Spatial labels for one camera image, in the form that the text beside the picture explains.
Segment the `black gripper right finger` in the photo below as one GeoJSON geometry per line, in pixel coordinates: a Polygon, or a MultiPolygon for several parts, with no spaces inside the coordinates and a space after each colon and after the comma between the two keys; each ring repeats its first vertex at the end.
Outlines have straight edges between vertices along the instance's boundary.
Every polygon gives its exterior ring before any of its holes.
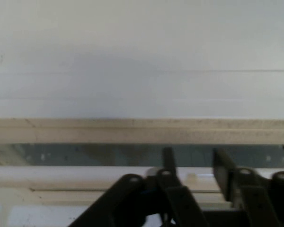
{"type": "Polygon", "coordinates": [[[251,227],[284,227],[284,171],[268,179],[214,149],[213,175],[225,200],[246,213],[251,227]]]}

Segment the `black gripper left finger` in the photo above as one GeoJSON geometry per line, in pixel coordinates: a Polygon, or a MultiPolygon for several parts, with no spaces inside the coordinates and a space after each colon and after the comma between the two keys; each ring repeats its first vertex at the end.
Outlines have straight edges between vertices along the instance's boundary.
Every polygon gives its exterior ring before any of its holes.
{"type": "Polygon", "coordinates": [[[126,174],[88,207],[72,227],[141,227],[159,214],[163,227],[206,227],[208,222],[177,176],[171,147],[162,150],[163,167],[143,178],[126,174]]]}

